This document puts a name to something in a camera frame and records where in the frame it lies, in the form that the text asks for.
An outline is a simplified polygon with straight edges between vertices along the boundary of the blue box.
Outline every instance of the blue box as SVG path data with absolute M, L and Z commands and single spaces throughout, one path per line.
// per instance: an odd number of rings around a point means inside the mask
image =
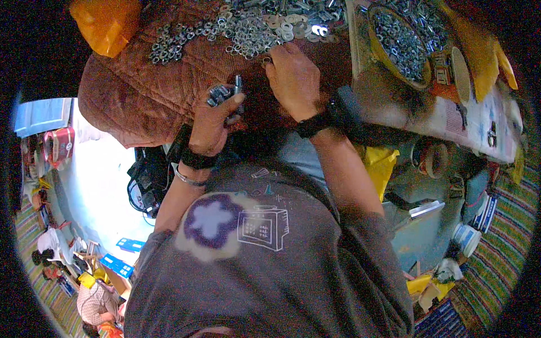
M 134 272 L 134 267 L 127 265 L 110 254 L 106 254 L 102 259 L 100 259 L 100 262 L 124 278 L 129 278 Z
M 131 253 L 139 252 L 143 248 L 145 242 L 130 240 L 128 238 L 123 238 L 118 241 L 116 244 L 124 251 L 129 251 Z

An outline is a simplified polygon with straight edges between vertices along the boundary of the white container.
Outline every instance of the white container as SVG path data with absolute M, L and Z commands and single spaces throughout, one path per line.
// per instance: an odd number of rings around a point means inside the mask
M 470 257 L 481 240 L 481 232 L 460 222 L 454 229 L 453 238 L 460 243 L 464 255 Z

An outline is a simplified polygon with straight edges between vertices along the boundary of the red bag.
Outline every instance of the red bag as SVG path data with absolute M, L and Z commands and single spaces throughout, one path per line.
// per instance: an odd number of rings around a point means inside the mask
M 45 160 L 55 168 L 73 155 L 75 131 L 72 127 L 47 131 L 44 136 Z

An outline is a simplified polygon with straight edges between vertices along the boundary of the black watch strap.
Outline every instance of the black watch strap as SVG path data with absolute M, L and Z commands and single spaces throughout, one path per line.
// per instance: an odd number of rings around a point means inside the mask
M 167 152 L 167 162 L 179 163 L 182 157 L 182 152 L 188 147 L 190 143 L 190 135 L 192 134 L 192 126 L 189 124 L 183 124 L 178 134 L 176 134 L 175 140 L 171 144 L 169 151 Z
M 321 130 L 331 127 L 332 124 L 331 114 L 329 113 L 328 109 L 326 109 L 320 114 L 314 115 L 307 120 L 302 120 L 299 122 L 295 130 L 299 133 L 300 137 L 311 138 Z
M 189 147 L 191 134 L 192 126 L 183 124 L 167 152 L 167 162 L 179 163 L 182 161 L 185 165 L 196 170 L 214 167 L 217 156 L 208 157 L 192 152 Z
M 216 159 L 218 156 L 203 156 L 200 154 L 195 154 L 190 147 L 186 147 L 181 155 L 182 163 L 194 168 L 195 170 L 199 169 L 209 169 L 216 165 Z

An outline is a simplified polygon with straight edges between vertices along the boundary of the brown cushion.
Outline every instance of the brown cushion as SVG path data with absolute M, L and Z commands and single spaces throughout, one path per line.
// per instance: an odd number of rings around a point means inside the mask
M 210 42 L 197 37 L 184 45 L 181 61 L 153 65 L 148 54 L 166 23 L 195 25 L 205 15 L 215 15 L 219 1 L 159 4 L 150 8 L 155 19 L 142 24 L 126 48 L 115 58 L 93 54 L 87 61 L 79 87 L 81 114 L 97 129 L 111 133 L 122 145 L 156 146 L 172 142 L 183 123 L 191 123 L 200 91 L 218 83 L 232 83 L 241 74 L 245 83 L 245 122 L 249 128 L 286 125 L 258 59 L 247 61 L 230 55 L 231 41 Z M 321 91 L 331 92 L 351 82 L 351 55 L 347 31 L 339 43 L 294 42 L 319 67 Z

